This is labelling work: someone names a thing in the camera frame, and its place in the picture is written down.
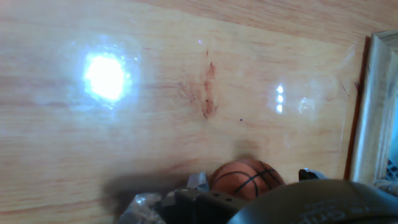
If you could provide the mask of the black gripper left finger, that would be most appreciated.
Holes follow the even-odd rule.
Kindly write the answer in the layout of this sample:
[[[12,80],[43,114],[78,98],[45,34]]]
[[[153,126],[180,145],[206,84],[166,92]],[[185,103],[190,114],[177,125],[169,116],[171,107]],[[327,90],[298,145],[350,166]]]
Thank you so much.
[[[160,217],[166,224],[226,224],[248,202],[210,190],[205,172],[192,174],[187,186],[169,192],[160,202]]]

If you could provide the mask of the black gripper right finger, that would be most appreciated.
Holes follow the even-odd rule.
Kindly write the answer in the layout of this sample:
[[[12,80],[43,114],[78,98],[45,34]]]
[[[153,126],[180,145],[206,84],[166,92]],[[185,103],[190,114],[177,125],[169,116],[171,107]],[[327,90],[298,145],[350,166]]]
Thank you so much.
[[[313,179],[326,179],[326,176],[320,171],[312,170],[308,168],[300,169],[298,172],[299,181],[313,180]]]

